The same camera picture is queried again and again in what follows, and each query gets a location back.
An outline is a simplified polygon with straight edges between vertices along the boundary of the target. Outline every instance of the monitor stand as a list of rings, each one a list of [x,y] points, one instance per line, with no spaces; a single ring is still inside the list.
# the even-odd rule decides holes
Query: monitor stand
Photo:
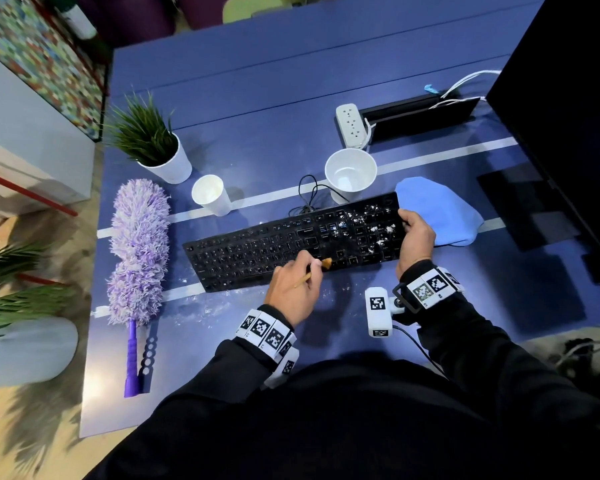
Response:
[[[530,162],[481,175],[478,182],[521,251],[580,234],[560,193]]]

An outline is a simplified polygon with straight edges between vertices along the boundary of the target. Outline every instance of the palm plant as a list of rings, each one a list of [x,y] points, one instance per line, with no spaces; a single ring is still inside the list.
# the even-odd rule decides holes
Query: palm plant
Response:
[[[171,118],[165,125],[162,114],[153,104],[151,93],[149,101],[133,94],[127,96],[127,112],[113,108],[111,144],[126,154],[131,160],[144,166],[158,166],[167,163],[178,151],[178,140],[171,132]]]
[[[18,273],[35,269],[45,247],[39,244],[7,246],[0,250],[0,286]],[[11,323],[32,320],[60,311],[73,294],[64,285],[42,285],[0,298],[0,329]]]

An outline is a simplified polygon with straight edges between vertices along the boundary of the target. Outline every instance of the monitor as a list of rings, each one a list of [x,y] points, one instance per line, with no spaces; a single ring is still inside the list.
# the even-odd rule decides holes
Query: monitor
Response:
[[[600,253],[600,3],[545,0],[487,101]]]

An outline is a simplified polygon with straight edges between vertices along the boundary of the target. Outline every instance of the hand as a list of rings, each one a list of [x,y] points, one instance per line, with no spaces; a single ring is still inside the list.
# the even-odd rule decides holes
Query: hand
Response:
[[[294,288],[306,274],[308,264],[311,265],[311,278]],[[321,282],[322,262],[311,256],[308,251],[302,250],[295,261],[275,268],[264,304],[275,306],[288,322],[296,327],[313,311],[313,306],[320,296]]]
[[[416,212],[398,209],[398,215],[404,221],[402,225],[407,235],[404,237],[400,248],[400,261],[395,268],[398,281],[408,268],[424,259],[431,259],[436,233]]]

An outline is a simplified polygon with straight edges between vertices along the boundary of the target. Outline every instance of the mosaic tile panel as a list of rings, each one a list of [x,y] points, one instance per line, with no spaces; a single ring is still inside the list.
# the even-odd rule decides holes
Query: mosaic tile panel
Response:
[[[32,0],[0,0],[0,61],[83,133],[98,138],[104,67],[90,71]]]

